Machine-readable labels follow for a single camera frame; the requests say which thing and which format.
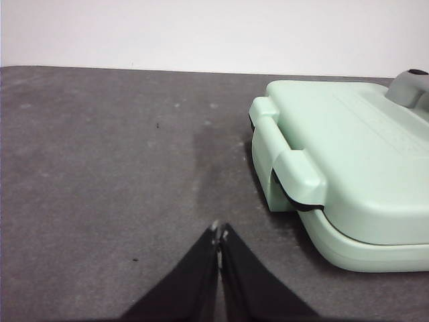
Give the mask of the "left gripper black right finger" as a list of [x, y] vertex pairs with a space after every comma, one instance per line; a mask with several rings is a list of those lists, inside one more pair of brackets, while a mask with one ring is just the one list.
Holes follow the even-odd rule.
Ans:
[[229, 319], [320, 318], [262, 264], [229, 223], [222, 227], [220, 247]]

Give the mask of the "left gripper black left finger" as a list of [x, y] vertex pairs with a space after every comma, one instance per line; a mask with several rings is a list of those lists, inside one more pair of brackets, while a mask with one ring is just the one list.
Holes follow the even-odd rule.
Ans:
[[141, 297], [124, 321], [212, 321], [218, 285], [219, 223], [198, 238], [174, 269]]

